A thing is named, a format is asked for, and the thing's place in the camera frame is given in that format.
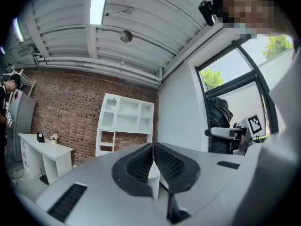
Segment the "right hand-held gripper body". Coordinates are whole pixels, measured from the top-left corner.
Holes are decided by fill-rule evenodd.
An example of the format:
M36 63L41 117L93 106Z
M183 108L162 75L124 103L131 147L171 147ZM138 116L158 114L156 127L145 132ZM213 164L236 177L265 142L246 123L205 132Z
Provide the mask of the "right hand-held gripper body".
M214 149L214 153L246 154L251 145L261 142L262 135L263 125L257 114L245 117L232 128L210 129L210 138L224 145L224 148Z

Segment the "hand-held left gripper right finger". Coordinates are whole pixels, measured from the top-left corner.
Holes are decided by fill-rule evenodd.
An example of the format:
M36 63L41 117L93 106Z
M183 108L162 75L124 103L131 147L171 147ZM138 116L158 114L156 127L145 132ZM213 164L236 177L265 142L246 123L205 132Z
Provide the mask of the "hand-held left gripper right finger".
M167 146L154 144L155 163L168 184L166 218L171 224L179 223L190 214L179 208L175 194L190 190L200 175L199 165L191 158Z

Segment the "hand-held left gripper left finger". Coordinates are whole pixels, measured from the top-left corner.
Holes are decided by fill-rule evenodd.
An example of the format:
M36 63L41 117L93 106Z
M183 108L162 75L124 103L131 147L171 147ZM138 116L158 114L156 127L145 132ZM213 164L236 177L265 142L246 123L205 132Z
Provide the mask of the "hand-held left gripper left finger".
M153 196L148 176L153 164L152 144L120 158L112 167L111 175L120 189L131 196Z

